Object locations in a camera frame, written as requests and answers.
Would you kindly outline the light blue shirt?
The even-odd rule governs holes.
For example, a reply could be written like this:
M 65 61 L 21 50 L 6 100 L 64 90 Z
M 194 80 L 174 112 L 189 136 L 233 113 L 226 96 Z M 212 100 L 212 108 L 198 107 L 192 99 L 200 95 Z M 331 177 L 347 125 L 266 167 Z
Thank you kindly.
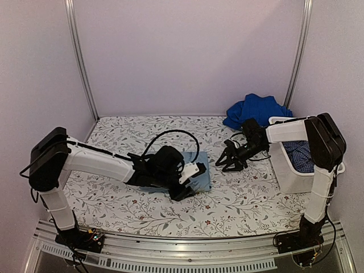
M 183 151 L 181 154 L 184 158 L 185 164 L 190 163 L 196 156 L 196 152 L 194 152 L 194 151 Z M 203 174 L 198 175 L 197 177 L 191 177 L 190 183 L 188 184 L 188 186 L 191 186 L 191 188 L 196 193 L 207 192 L 211 188 L 208 161 L 209 161 L 208 153 L 205 151 L 200 151 L 196 162 L 203 163 L 206 167 L 206 171 Z M 167 189 L 155 188 L 155 187 L 141 187 L 140 190 L 144 191 L 144 192 L 152 192 L 152 193 L 168 193 Z

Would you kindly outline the blue pleated skirt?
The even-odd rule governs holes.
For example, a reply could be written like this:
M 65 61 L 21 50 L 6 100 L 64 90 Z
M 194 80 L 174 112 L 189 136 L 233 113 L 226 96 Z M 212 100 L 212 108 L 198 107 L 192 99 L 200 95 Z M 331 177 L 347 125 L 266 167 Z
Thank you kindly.
M 278 104 L 274 96 L 260 97 L 251 93 L 227 109 L 222 123 L 233 130 L 240 130 L 246 120 L 254 118 L 258 125 L 265 127 L 270 124 L 270 117 L 291 118 L 293 112 Z

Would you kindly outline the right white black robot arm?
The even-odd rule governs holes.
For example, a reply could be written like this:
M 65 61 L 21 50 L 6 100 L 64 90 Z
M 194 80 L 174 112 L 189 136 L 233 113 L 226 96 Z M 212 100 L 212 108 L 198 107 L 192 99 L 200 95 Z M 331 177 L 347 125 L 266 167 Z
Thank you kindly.
M 303 222 L 317 224 L 326 216 L 332 198 L 331 189 L 346 152 L 346 141 L 329 113 L 291 118 L 260 126 L 254 118 L 246 120 L 241 133 L 246 143 L 236 145 L 225 140 L 225 149 L 215 164 L 224 172 L 241 171 L 256 154 L 268 151 L 273 143 L 307 141 L 314 163 L 313 187 Z

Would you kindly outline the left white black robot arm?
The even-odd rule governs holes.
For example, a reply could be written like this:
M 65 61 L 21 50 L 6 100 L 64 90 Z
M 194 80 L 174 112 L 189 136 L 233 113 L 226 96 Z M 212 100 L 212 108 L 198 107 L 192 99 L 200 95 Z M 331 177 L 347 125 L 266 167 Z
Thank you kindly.
M 172 146 L 163 146 L 154 154 L 144 151 L 121 156 L 71 138 L 63 127 L 53 129 L 33 147 L 29 165 L 19 174 L 40 195 L 63 238 L 79 247 L 85 238 L 59 184 L 64 171 L 104 176 L 136 187 L 163 188 L 172 200 L 180 201 L 194 194 L 189 182 L 200 168 L 196 159 L 185 162 Z

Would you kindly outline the white plastic laundry basket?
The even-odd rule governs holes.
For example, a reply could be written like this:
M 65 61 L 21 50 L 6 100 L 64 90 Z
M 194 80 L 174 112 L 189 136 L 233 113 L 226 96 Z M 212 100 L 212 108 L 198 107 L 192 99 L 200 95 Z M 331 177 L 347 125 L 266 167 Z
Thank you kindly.
M 280 190 L 286 194 L 312 192 L 330 197 L 335 178 L 345 171 L 346 141 L 329 113 L 304 118 L 271 117 L 266 128 L 271 164 Z M 308 141 L 314 173 L 294 170 L 283 142 Z

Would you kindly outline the floral patterned table mat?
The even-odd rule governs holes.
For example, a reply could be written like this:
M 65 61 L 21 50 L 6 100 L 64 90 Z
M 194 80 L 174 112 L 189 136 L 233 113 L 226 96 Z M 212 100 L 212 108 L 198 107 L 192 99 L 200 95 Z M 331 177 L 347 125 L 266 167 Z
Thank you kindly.
M 183 201 L 141 191 L 103 176 L 71 173 L 64 193 L 81 226 L 164 237 L 235 237 L 294 230 L 309 194 L 280 190 L 270 160 L 257 155 L 241 172 L 224 173 L 215 161 L 224 141 L 235 138 L 222 117 L 104 117 L 88 143 L 111 152 L 140 155 L 171 145 L 208 153 L 212 187 Z

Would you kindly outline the dark blue checkered garment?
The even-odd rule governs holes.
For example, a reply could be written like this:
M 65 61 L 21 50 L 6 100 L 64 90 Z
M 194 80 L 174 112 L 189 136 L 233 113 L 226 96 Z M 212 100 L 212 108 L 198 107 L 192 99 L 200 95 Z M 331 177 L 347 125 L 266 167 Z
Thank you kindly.
M 295 171 L 314 173 L 314 162 L 308 141 L 291 141 L 282 144 Z

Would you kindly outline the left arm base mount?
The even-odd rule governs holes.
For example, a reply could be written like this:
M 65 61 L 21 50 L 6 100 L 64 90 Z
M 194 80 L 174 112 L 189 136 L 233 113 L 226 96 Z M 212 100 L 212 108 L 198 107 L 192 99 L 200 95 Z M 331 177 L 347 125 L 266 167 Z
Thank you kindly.
M 92 228 L 83 231 L 78 226 L 69 230 L 60 230 L 57 227 L 56 230 L 55 242 L 70 249 L 79 249 L 92 253 L 101 253 L 103 249 L 105 234 L 100 230 Z

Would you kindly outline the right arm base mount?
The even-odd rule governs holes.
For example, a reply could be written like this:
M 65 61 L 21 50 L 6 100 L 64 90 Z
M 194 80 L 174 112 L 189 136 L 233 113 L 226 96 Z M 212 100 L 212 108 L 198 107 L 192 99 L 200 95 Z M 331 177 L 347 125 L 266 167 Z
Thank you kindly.
M 292 233 L 279 232 L 273 237 L 272 243 L 278 249 L 279 254 L 318 246 L 324 242 L 321 229 L 325 220 L 326 217 L 313 224 L 302 216 L 298 231 Z

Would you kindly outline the right aluminium frame post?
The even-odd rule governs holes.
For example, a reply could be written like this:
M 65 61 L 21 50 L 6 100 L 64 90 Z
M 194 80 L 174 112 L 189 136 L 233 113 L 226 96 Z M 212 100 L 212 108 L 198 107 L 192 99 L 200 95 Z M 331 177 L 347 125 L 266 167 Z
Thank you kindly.
M 287 89 L 286 96 L 284 99 L 284 106 L 286 108 L 289 108 L 291 106 L 295 87 L 297 84 L 297 80 L 299 78 L 300 67 L 301 67 L 303 56 L 304 56 L 305 45 L 307 42 L 309 26 L 310 26 L 310 22 L 311 22 L 312 6 L 313 6 L 312 0 L 304 1 L 297 49 L 296 49 L 296 53 L 295 53 L 291 76 L 289 78 L 288 89 Z

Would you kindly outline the aluminium frame post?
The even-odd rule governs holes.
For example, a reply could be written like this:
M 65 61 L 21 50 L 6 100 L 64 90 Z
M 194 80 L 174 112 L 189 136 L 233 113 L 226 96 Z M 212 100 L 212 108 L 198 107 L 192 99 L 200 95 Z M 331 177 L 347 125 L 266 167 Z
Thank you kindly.
M 80 43 L 80 37 L 77 29 L 77 20 L 75 13 L 75 6 L 73 0 L 65 0 L 65 10 L 68 20 L 69 32 L 71 35 L 71 42 L 73 46 L 73 50 L 75 53 L 76 64 L 78 68 L 78 72 L 80 75 L 82 87 L 85 93 L 86 101 L 88 103 L 91 115 L 93 119 L 97 122 L 100 117 L 97 111 L 96 103 L 94 100 L 94 96 L 92 94 L 92 89 L 89 82 L 89 77 L 86 70 L 86 65 L 84 61 L 84 57 L 82 54 L 82 48 Z
M 299 78 L 300 67 L 301 67 L 303 56 L 304 56 L 305 45 L 307 42 L 309 26 L 310 26 L 310 22 L 311 22 L 312 6 L 313 6 L 312 0 L 304 1 L 297 49 L 296 49 L 296 53 L 295 53 L 291 76 L 289 78 L 288 89 L 287 89 L 286 96 L 284 99 L 284 106 L 286 108 L 289 108 L 291 106 L 295 87 L 297 84 L 297 80 Z

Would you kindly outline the left aluminium frame post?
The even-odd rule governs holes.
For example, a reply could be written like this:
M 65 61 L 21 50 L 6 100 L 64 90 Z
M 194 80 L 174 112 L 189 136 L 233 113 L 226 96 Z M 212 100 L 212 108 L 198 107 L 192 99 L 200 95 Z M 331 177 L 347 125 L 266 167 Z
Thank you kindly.
M 76 64 L 78 68 L 78 72 L 80 75 L 82 87 L 85 93 L 86 101 L 88 103 L 91 115 L 93 119 L 97 122 L 100 117 L 97 111 L 96 103 L 94 100 L 94 96 L 92 94 L 92 89 L 89 82 L 89 77 L 86 70 L 86 65 L 84 61 L 84 57 L 82 54 L 82 48 L 80 43 L 80 37 L 77 29 L 77 20 L 75 13 L 75 6 L 73 0 L 65 0 L 65 10 L 68 20 L 69 32 L 71 35 L 71 42 L 73 46 L 73 50 L 75 53 Z

